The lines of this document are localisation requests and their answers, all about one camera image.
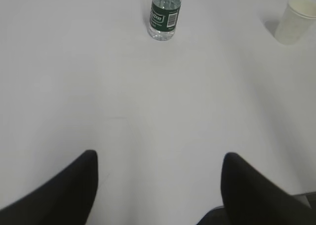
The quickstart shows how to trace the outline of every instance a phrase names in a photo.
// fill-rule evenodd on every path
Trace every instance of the water bottle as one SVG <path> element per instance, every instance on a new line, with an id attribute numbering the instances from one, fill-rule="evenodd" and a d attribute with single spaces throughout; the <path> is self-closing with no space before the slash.
<path id="1" fill-rule="evenodd" d="M 181 0 L 153 0 L 149 18 L 149 34 L 155 40 L 167 41 L 174 35 Z"/>

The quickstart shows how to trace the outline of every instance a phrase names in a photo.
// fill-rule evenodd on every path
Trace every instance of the white paper cup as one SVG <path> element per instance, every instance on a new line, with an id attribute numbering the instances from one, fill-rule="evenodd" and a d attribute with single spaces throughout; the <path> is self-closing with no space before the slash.
<path id="1" fill-rule="evenodd" d="M 294 44 L 315 20 L 316 3 L 311 0 L 289 0 L 275 38 L 284 45 Z"/>

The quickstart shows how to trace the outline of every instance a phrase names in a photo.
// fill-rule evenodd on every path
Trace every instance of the table surface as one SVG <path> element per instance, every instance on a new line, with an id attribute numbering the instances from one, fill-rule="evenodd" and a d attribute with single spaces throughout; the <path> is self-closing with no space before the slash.
<path id="1" fill-rule="evenodd" d="M 229 151 L 316 190 L 316 32 L 276 42 L 286 2 L 183 0 L 157 42 L 150 0 L 0 0 L 0 207 L 88 148 L 91 225 L 196 224 Z"/>

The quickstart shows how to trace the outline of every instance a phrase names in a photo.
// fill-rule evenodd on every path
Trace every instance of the water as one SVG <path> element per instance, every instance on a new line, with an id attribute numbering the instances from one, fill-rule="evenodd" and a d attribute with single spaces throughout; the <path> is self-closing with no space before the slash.
<path id="1" fill-rule="evenodd" d="M 181 6 L 180 0 L 153 0 L 153 3 L 156 6 L 166 10 L 174 10 Z M 167 41 L 171 39 L 171 37 L 174 35 L 174 32 L 175 29 L 170 32 L 158 31 L 149 24 L 149 34 L 158 41 Z"/>

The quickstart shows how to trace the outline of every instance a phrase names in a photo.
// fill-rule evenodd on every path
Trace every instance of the black object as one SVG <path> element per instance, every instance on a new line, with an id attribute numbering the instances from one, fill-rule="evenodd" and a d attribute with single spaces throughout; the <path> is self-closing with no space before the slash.
<path id="1" fill-rule="evenodd" d="M 98 157 L 85 151 L 62 172 L 0 211 L 0 225 L 84 225 L 98 187 Z"/>
<path id="2" fill-rule="evenodd" d="M 312 209 L 278 188 L 236 153 L 224 158 L 224 208 L 207 213 L 198 225 L 316 225 Z"/>

